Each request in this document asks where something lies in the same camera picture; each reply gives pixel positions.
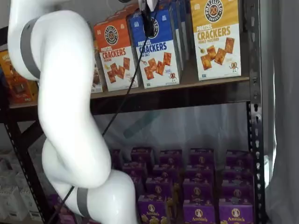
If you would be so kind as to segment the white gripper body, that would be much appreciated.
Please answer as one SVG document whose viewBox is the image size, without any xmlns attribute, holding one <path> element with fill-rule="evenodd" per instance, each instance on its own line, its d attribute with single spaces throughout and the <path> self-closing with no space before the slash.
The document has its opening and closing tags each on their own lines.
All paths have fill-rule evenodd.
<svg viewBox="0 0 299 224">
<path fill-rule="evenodd" d="M 154 11 L 159 0 L 138 0 L 139 9 L 141 11 L 150 10 Z"/>
</svg>

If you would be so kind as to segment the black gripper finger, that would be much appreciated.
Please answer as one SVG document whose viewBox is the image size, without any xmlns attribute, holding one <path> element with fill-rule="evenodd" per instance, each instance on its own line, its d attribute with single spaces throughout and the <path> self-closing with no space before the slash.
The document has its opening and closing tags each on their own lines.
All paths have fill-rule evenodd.
<svg viewBox="0 0 299 224">
<path fill-rule="evenodd" d="M 155 19 L 156 12 L 154 11 L 154 17 L 152 17 L 152 12 L 149 7 L 145 7 L 142 10 L 142 19 L 144 25 L 145 36 L 148 38 L 154 38 L 155 36 Z"/>
</svg>

